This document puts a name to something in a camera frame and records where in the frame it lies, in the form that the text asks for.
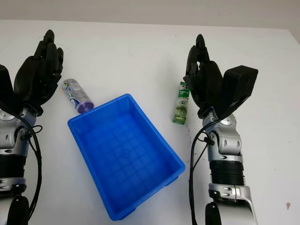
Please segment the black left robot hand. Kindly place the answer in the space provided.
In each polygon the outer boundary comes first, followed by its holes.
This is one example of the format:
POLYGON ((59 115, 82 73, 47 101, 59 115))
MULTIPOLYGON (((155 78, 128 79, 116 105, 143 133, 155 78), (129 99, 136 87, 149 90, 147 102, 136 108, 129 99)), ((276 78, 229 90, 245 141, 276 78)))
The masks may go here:
POLYGON ((64 52, 54 43, 54 32, 48 30, 18 70, 14 81, 14 93, 21 103, 43 114, 41 105, 55 93, 63 70, 64 52))

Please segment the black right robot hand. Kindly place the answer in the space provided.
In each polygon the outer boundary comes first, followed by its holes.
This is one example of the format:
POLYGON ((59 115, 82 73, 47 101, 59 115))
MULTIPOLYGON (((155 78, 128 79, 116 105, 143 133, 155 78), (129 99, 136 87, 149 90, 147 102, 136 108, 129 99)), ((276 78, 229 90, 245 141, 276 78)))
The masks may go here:
POLYGON ((189 51, 183 80, 199 107, 197 114, 200 119, 205 117, 208 108, 215 106, 220 94, 222 79, 218 65, 210 60, 203 35, 199 34, 195 45, 189 51))

